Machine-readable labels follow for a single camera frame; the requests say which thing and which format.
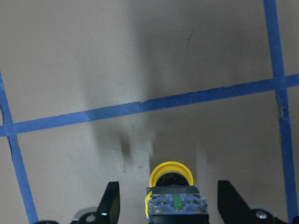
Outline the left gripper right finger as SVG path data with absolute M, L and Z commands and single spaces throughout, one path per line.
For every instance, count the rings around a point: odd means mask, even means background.
M 218 181 L 217 207 L 225 224 L 249 224 L 251 209 L 230 181 Z

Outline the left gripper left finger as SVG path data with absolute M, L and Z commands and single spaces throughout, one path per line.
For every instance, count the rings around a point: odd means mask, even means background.
M 117 224 L 120 216 L 119 182 L 109 182 L 97 208 L 99 224 Z

